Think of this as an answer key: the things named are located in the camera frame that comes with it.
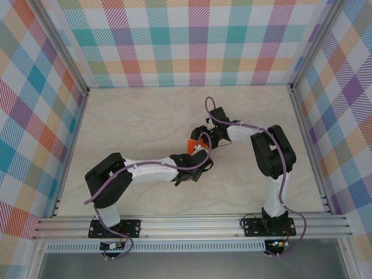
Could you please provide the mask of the aluminium mounting rail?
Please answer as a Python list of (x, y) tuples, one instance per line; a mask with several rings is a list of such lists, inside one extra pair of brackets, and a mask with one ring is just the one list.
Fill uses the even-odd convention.
[[(352, 229), (343, 215), (327, 212), (306, 213), (305, 219), (289, 215), (296, 228), (295, 239), (303, 229), (307, 239), (350, 238)], [(243, 239), (240, 214), (180, 215), (180, 216), (122, 216), (122, 219), (141, 221), (140, 240), (205, 240)], [(39, 241), (88, 240), (92, 217), (57, 216), (40, 219), (33, 235)]]

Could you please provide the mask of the small black circuit board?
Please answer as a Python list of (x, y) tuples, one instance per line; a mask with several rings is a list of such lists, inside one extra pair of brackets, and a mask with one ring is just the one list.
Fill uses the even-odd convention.
[(121, 251), (125, 245), (124, 242), (101, 242), (99, 248), (102, 251)]

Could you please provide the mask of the aluminium side rail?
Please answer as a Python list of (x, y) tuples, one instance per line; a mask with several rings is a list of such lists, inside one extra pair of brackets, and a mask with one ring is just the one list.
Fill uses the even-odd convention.
[(70, 149), (69, 149), (69, 151), (67, 153), (65, 168), (63, 169), (63, 173), (62, 173), (60, 182), (59, 182), (59, 184), (58, 184), (58, 186), (56, 188), (56, 192), (55, 192), (55, 194), (53, 196), (52, 206), (51, 206), (51, 208), (48, 211), (47, 218), (53, 218), (55, 216), (55, 213), (56, 213), (56, 211), (58, 209), (57, 204), (61, 201), (61, 198), (62, 198), (62, 195), (63, 195), (63, 190), (65, 188), (66, 181), (67, 181), (67, 176), (68, 176), (69, 169), (70, 169), (70, 166), (71, 166), (71, 162), (72, 162), (72, 158), (73, 158), (73, 153), (74, 153), (74, 150), (76, 148), (76, 144), (77, 144), (77, 140), (78, 140), (78, 135), (79, 135), (80, 128), (81, 128), (81, 125), (82, 125), (82, 122), (83, 122), (84, 113), (85, 113), (85, 110), (86, 110), (86, 107), (87, 107), (88, 98), (90, 96), (90, 91), (91, 91), (90, 88), (87, 88), (87, 92), (84, 95), (81, 112), (80, 112), (80, 115), (78, 117), (78, 121), (77, 121), (77, 124), (75, 126), (75, 129), (74, 129), (74, 133), (73, 133), (73, 138), (72, 138)]
[(322, 177), (321, 172), (320, 172), (320, 167), (319, 167), (318, 162), (316, 160), (316, 154), (315, 154), (313, 146), (312, 146), (311, 137), (310, 137), (310, 134), (309, 134), (309, 132), (306, 128), (305, 118), (302, 115), (302, 111), (301, 111), (301, 108), (299, 106), (298, 99), (296, 97), (296, 94), (295, 94), (294, 90), (291, 87), (291, 84), (287, 84), (287, 90), (288, 90), (289, 98), (291, 100), (291, 103), (292, 103), (292, 106), (293, 106), (293, 109), (294, 109), (294, 112), (295, 112), (297, 122), (299, 124), (299, 128), (300, 128), (302, 138), (303, 138), (303, 142), (304, 142), (304, 145), (305, 145), (305, 149), (306, 149), (306, 152), (307, 152), (307, 156), (309, 158), (309, 162), (310, 162), (310, 166), (312, 168), (314, 179), (316, 181), (316, 184), (317, 184), (317, 187), (318, 187), (318, 190), (319, 190), (320, 199), (322, 201), (324, 211), (327, 212), (327, 213), (330, 213), (330, 214), (334, 214), (334, 211), (333, 211), (333, 208), (332, 208), (332, 202), (330, 202), (328, 200), (328, 192), (327, 192), (326, 186), (325, 186), (324, 181), (323, 181), (323, 177)]

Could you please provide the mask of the circuit board with green light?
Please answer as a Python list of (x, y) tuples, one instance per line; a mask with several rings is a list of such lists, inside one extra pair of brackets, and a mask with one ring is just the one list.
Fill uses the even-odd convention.
[(275, 240), (275, 239), (266, 240), (265, 241), (265, 246), (266, 246), (266, 249), (277, 248), (277, 247), (285, 247), (285, 246), (288, 246), (288, 241), (286, 241), (286, 240)]

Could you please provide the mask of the orange paper sheet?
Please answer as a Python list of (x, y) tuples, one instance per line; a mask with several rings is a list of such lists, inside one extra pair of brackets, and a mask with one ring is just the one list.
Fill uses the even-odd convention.
[(193, 152), (195, 151), (197, 145), (200, 145), (201, 147), (205, 148), (206, 150), (209, 149), (208, 144), (203, 139), (200, 139), (199, 141), (197, 141), (196, 139), (189, 139), (188, 140), (188, 145), (187, 145), (187, 154), (192, 155)]

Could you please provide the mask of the grey metal panel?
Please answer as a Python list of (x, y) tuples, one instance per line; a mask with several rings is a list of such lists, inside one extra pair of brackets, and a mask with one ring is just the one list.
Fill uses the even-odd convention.
[(49, 253), (38, 279), (349, 279), (335, 256), (270, 258), (261, 253)]

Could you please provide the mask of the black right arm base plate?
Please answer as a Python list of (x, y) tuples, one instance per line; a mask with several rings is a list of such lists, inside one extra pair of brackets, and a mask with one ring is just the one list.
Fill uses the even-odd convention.
[(296, 236), (296, 228), (293, 218), (289, 218), (283, 225), (280, 225), (268, 232), (261, 222), (261, 218), (244, 218), (242, 221), (245, 237), (293, 237)]

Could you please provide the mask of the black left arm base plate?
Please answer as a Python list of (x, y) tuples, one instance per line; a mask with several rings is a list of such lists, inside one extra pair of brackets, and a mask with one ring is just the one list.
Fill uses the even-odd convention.
[[(141, 229), (141, 221), (140, 220), (124, 220), (121, 219), (120, 223), (111, 227), (111, 230), (127, 235), (130, 238), (138, 238)], [(105, 229), (101, 222), (96, 219), (90, 222), (90, 227), (88, 230), (88, 238), (119, 238), (117, 234), (109, 232)]]

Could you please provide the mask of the aluminium frame post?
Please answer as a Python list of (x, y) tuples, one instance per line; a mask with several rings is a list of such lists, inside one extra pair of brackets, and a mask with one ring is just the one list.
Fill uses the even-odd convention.
[(292, 92), (295, 92), (298, 85), (305, 78), (305, 75), (309, 71), (318, 51), (325, 43), (332, 26), (334, 25), (346, 3), (347, 0), (327, 1), (322, 13), (319, 16), (319, 20), (317, 21), (309, 37), (309, 41), (304, 49), (304, 53), (298, 60), (296, 69), (294, 70), (294, 73), (289, 81), (288, 85)]
[(71, 76), (74, 81), (77, 83), (78, 87), (85, 96), (89, 96), (90, 89), (89, 86), (83, 79), (75, 61), (70, 55), (66, 44), (63, 42), (58, 29), (53, 24), (53, 21), (48, 15), (47, 10), (43, 6), (41, 0), (27, 0), (27, 3), (30, 5), (30, 8), (33, 10), (35, 15), (38, 17), (41, 25), (45, 29), (50, 41), (53, 43), (57, 53), (61, 56), (63, 62), (65, 63), (67, 69), (70, 71)]

